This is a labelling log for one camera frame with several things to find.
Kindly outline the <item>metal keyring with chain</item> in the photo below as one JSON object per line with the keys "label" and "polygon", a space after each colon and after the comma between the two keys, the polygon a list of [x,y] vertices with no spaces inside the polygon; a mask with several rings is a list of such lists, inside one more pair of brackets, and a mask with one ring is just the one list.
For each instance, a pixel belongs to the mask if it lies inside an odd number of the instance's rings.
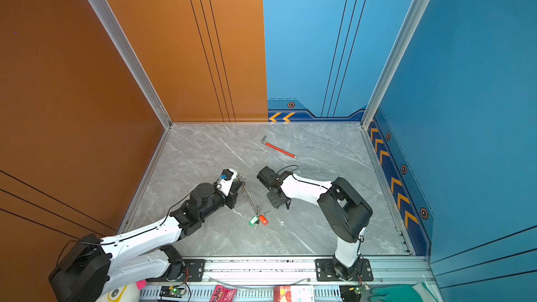
{"label": "metal keyring with chain", "polygon": [[262,212],[260,210],[260,207],[256,204],[252,194],[247,189],[246,181],[244,180],[244,178],[242,176],[238,176],[237,180],[241,184],[240,191],[244,195],[244,197],[246,198],[246,200],[249,203],[250,207],[253,209],[253,211],[255,213],[255,217],[257,219],[260,219],[260,216],[262,216]]}

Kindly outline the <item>red key tag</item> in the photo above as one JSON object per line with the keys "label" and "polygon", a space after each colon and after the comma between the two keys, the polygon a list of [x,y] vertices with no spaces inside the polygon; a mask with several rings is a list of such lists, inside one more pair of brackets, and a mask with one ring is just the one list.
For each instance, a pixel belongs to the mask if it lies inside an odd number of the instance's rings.
{"label": "red key tag", "polygon": [[264,215],[259,215],[258,220],[261,224],[267,226],[268,225],[268,219],[264,217]]}

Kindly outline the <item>green key tag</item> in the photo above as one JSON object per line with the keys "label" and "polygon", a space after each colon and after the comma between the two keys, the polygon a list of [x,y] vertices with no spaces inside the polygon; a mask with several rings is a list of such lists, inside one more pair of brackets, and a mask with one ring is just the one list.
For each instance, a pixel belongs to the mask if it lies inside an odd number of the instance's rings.
{"label": "green key tag", "polygon": [[248,223],[250,226],[257,225],[259,223],[259,218],[257,216],[254,216]]}

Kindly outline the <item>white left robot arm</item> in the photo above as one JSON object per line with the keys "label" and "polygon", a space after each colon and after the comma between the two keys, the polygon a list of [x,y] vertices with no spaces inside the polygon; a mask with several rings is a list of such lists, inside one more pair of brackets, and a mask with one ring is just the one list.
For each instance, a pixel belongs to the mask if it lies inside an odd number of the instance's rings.
{"label": "white left robot arm", "polygon": [[116,236],[89,234],[49,275],[58,301],[96,301],[120,287],[149,279],[180,278],[185,262],[174,243],[199,230],[220,208],[234,208],[244,181],[225,169],[214,183],[201,183],[152,224]]}

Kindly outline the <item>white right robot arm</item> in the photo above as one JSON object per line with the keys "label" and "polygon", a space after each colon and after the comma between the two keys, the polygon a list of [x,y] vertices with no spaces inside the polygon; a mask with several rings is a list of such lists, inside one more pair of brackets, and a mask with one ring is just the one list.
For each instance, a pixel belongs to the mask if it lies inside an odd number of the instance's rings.
{"label": "white right robot arm", "polygon": [[311,180],[265,166],[257,180],[267,188],[267,197],[275,209],[290,209],[292,201],[299,200],[322,211],[337,244],[332,260],[320,260],[316,265],[319,281],[374,280],[370,261],[360,253],[373,209],[345,178],[331,182]]}

